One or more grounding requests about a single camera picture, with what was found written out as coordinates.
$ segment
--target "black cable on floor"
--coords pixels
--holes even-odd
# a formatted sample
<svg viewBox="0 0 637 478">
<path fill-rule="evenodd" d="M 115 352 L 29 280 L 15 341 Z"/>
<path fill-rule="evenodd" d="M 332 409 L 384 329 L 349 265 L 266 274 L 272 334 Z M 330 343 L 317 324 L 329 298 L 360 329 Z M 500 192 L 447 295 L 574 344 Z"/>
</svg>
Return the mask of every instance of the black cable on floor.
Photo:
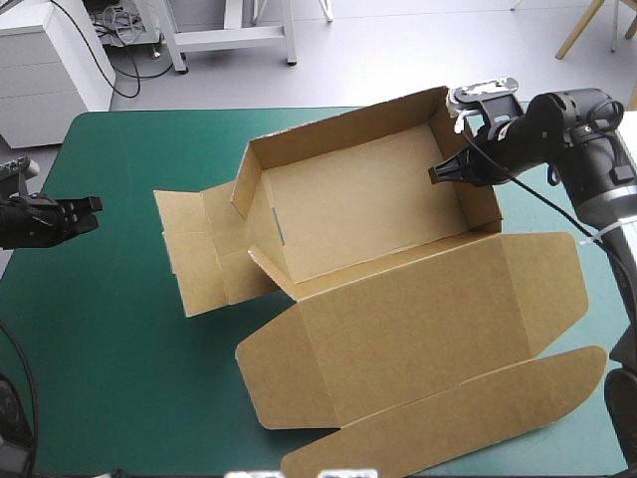
<svg viewBox="0 0 637 478">
<path fill-rule="evenodd" d="M 89 40 L 87 40 L 87 37 L 85 36 L 84 32 L 82 31 L 82 29 L 78 25 L 78 22 L 76 22 L 76 20 L 71 16 L 71 14 L 62 5 L 60 5 L 56 0 L 50 0 L 50 2 L 53 3 L 56 7 L 58 7 L 60 9 L 60 11 L 62 13 L 64 13 L 67 16 L 67 18 L 69 18 L 69 20 L 71 20 L 71 23 L 73 23 L 74 27 L 76 27 L 76 30 L 78 30 L 78 32 L 80 33 L 80 36 L 82 37 L 82 40 L 84 40 L 84 43 L 87 45 L 87 48 L 89 49 L 89 52 L 91 53 L 91 56 L 93 57 L 93 61 L 97 65 L 98 70 L 100 70 L 100 73 L 102 74 L 102 77 L 105 79 L 106 83 L 112 88 L 112 90 L 115 93 L 117 93 L 118 95 L 120 95 L 121 97 L 124 97 L 124 98 L 128 98 L 128 99 L 137 98 L 139 96 L 139 94 L 141 93 L 141 78 L 139 77 L 139 70 L 137 69 L 137 62 L 135 61 L 135 58 L 132 55 L 132 52 L 128 48 L 128 45 L 126 43 L 122 42 L 123 48 L 126 50 L 126 53 L 130 57 L 130 62 L 132 63 L 132 67 L 135 70 L 135 76 L 134 77 L 137 79 L 137 88 L 135 90 L 135 93 L 133 93 L 132 95 L 129 95 L 129 94 L 121 92 L 120 90 L 118 90 L 115 87 L 115 85 L 113 83 L 110 82 L 110 80 L 106 76 L 106 73 L 104 73 L 104 70 L 102 69 L 102 65 L 100 65 L 100 62 L 98 61 L 98 58 L 96 57 L 96 54 L 94 53 L 93 49 L 91 48 L 91 45 L 89 44 Z"/>
</svg>

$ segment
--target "box side wall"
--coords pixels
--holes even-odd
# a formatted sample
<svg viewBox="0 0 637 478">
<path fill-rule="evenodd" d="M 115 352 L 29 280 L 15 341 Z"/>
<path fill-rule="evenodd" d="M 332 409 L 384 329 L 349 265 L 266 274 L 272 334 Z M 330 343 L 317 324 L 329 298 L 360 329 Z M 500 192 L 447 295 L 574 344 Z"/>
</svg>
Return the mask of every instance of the box side wall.
<svg viewBox="0 0 637 478">
<path fill-rule="evenodd" d="M 256 246 L 272 264 L 290 276 L 283 250 L 285 238 L 279 228 L 276 212 L 271 205 L 264 182 L 260 182 L 257 186 L 246 224 L 250 247 Z"/>
<path fill-rule="evenodd" d="M 382 256 L 372 261 L 356 264 L 298 284 L 294 284 L 288 280 L 288 284 L 285 287 L 281 284 L 280 286 L 286 292 L 291 288 L 291 285 L 294 286 L 292 289 L 294 293 L 292 297 L 297 300 L 304 300 L 436 254 L 450 252 L 457 247 L 462 247 L 492 235 L 493 233 L 491 232 L 466 232 L 464 234 L 446 237 L 430 244 L 423 244 L 405 251 Z"/>
<path fill-rule="evenodd" d="M 565 232 L 502 238 L 531 351 L 537 355 L 588 309 L 575 241 Z"/>
<path fill-rule="evenodd" d="M 232 203 L 247 217 L 264 169 L 356 146 L 426 122 L 447 94 L 440 87 L 253 139 L 237 173 Z"/>
</svg>

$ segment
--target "cardboard flap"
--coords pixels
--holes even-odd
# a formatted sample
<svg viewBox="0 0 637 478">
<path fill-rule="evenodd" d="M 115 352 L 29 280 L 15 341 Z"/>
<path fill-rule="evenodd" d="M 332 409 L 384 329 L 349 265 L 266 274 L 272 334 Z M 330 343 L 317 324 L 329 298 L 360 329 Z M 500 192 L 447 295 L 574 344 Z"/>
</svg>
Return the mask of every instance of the cardboard flap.
<svg viewBox="0 0 637 478">
<path fill-rule="evenodd" d="M 505 234 L 502 241 L 536 356 L 588 310 L 575 242 L 566 232 Z"/>
<path fill-rule="evenodd" d="M 285 421 L 289 428 L 338 427 L 299 306 L 241 342 L 236 357 L 263 426 L 279 428 Z"/>
<path fill-rule="evenodd" d="M 164 232 L 186 317 L 228 305 L 223 271 L 209 232 Z"/>
<path fill-rule="evenodd" d="M 288 478 L 373 468 L 400 478 L 556 422 L 595 389 L 597 347 L 519 363 L 352 423 L 282 461 Z"/>
<path fill-rule="evenodd" d="M 581 317 L 585 291 L 569 235 L 476 237 L 297 304 L 304 341 L 312 346 L 288 351 L 290 362 L 305 359 L 295 353 L 314 356 L 339 426 L 532 359 Z M 276 271 L 258 251 L 252 253 L 264 269 Z M 539 272 L 527 270 L 529 260 Z M 297 292 L 295 284 L 272 277 Z M 569 301 L 566 312 L 549 309 L 559 309 L 558 300 Z M 276 349 L 289 341 L 288 322 L 273 319 L 258 344 L 247 340 L 243 347 Z M 293 367 L 258 367 L 261 377 L 283 387 L 298 383 Z M 251 393 L 260 400 L 261 391 Z M 295 410 L 302 402 L 291 398 L 292 392 L 288 400 L 262 404 L 272 407 L 262 409 L 263 415 L 280 419 L 270 427 L 297 426 L 288 417 L 303 412 Z"/>
<path fill-rule="evenodd" d="M 229 202 L 232 187 L 154 192 L 186 317 L 277 289 L 250 259 L 246 224 Z"/>
</svg>

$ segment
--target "open cardboard box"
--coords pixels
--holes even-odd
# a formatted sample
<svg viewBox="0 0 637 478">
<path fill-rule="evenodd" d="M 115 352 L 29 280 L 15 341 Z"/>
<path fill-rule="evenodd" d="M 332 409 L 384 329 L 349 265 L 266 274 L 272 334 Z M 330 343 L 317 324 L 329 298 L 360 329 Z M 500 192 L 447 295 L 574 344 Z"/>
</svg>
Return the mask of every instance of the open cardboard box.
<svg viewBox="0 0 637 478">
<path fill-rule="evenodd" d="M 556 421 L 603 373 L 598 348 L 535 359 L 587 307 L 572 238 L 502 235 L 492 188 L 431 184 L 465 146 L 446 92 L 253 139 L 236 181 L 155 192 L 187 315 L 297 301 L 237 349 L 264 426 L 339 428 L 289 477 L 414 473 Z"/>
<path fill-rule="evenodd" d="M 268 276 L 299 300 L 499 232 L 491 188 L 429 180 L 465 146 L 446 92 L 253 139 L 236 182 L 155 191 L 186 316 L 272 292 Z"/>
</svg>

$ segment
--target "green mat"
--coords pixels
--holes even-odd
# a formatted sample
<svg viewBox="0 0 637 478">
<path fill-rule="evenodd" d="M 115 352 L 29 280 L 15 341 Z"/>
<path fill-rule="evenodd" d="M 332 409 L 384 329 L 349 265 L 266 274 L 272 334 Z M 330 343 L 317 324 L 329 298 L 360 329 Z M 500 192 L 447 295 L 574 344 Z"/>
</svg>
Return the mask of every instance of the green mat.
<svg viewBox="0 0 637 478">
<path fill-rule="evenodd" d="M 38 469 L 276 469 L 285 453 L 326 433 L 259 425 L 234 349 L 292 301 L 276 293 L 185 319 L 152 191 L 200 190 L 231 180 L 249 138 L 343 111 L 109 113 L 75 121 L 46 192 L 101 196 L 101 227 L 54 249 L 17 251 L 0 282 L 0 315 L 21 338 L 38 385 Z M 523 179 L 569 208 L 540 168 Z M 507 231 L 570 230 L 514 186 L 498 194 Z M 609 350 L 627 324 L 606 259 L 592 247 L 580 248 L 580 255 L 590 312 L 548 354 L 589 344 Z M 4 340 L 0 359 L 28 402 Z M 623 465 L 599 387 L 559 424 L 429 473 L 593 474 Z"/>
</svg>

